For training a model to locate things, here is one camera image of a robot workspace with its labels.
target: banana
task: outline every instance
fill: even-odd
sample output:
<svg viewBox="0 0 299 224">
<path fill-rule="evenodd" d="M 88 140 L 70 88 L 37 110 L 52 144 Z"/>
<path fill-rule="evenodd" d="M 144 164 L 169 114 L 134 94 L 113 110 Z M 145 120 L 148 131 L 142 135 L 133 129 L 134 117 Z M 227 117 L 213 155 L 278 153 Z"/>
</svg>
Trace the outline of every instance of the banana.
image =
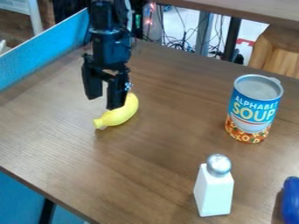
<svg viewBox="0 0 299 224">
<path fill-rule="evenodd" d="M 106 111 L 101 118 L 94 119 L 94 127 L 116 126 L 125 123 L 138 110 L 139 101 L 135 94 L 128 93 L 125 104 L 121 108 Z"/>
</svg>

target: alphabet soup can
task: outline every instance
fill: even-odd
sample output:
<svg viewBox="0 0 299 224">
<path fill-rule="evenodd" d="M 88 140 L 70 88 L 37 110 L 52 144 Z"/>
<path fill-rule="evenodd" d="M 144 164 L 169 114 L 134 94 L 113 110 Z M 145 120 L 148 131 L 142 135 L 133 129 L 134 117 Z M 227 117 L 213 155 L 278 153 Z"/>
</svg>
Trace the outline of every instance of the alphabet soup can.
<svg viewBox="0 0 299 224">
<path fill-rule="evenodd" d="M 257 144 L 268 136 L 283 95 L 276 78 L 246 74 L 234 81 L 226 132 L 236 140 Z"/>
</svg>

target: table leg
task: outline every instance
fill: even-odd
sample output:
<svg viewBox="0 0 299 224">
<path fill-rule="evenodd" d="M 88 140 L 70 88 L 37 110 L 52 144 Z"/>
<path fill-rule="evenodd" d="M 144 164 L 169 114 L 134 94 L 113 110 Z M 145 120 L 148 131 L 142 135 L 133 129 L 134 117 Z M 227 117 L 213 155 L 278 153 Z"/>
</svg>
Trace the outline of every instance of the table leg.
<svg viewBox="0 0 299 224">
<path fill-rule="evenodd" d="M 28 0 L 28 8 L 29 8 L 29 12 L 30 12 L 31 24 L 33 27 L 34 35 L 38 35 L 44 29 L 43 29 L 43 25 L 42 25 L 40 14 L 39 14 L 37 0 Z"/>
<path fill-rule="evenodd" d="M 236 47 L 236 41 L 238 38 L 241 21 L 242 21 L 241 18 L 237 18 L 237 17 L 231 18 L 231 22 L 229 24 L 229 29 L 227 33 L 226 47 L 224 51 L 223 60 L 228 60 L 233 62 L 233 54 Z"/>
<path fill-rule="evenodd" d="M 198 36 L 196 38 L 195 53 L 208 56 L 212 32 L 213 14 L 210 12 L 199 12 Z"/>
<path fill-rule="evenodd" d="M 54 214 L 54 209 L 55 209 L 55 204 L 50 200 L 45 199 L 42 214 L 40 215 L 38 224 L 51 224 L 52 217 Z"/>
</svg>

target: table surface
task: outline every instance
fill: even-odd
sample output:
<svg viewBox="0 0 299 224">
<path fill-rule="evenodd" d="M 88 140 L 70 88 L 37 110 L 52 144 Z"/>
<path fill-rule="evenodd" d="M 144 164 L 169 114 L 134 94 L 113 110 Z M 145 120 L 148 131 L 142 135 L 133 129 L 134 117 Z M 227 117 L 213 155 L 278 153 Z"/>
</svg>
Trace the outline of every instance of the table surface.
<svg viewBox="0 0 299 224">
<path fill-rule="evenodd" d="M 299 29 L 298 0 L 156 0 L 199 11 L 210 11 L 272 25 Z"/>
<path fill-rule="evenodd" d="M 137 114 L 94 131 L 105 100 L 83 93 L 82 52 L 0 94 L 2 171 L 101 224 L 281 223 L 277 193 L 299 175 L 298 80 L 280 77 L 285 95 L 268 139 L 244 144 L 224 131 L 233 80 L 267 73 L 139 43 L 129 64 Z M 200 218 L 192 189 L 212 153 L 233 161 L 233 210 Z"/>
</svg>

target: salt shaker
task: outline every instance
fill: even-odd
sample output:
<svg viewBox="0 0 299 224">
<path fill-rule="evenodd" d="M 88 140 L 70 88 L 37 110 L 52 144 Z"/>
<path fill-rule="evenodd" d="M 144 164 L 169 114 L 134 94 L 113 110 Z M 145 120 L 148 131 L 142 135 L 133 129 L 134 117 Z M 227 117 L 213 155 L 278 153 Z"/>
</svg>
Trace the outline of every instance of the salt shaker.
<svg viewBox="0 0 299 224">
<path fill-rule="evenodd" d="M 193 193 L 201 217 L 231 213 L 231 168 L 231 160 L 221 154 L 209 156 L 200 166 Z"/>
</svg>

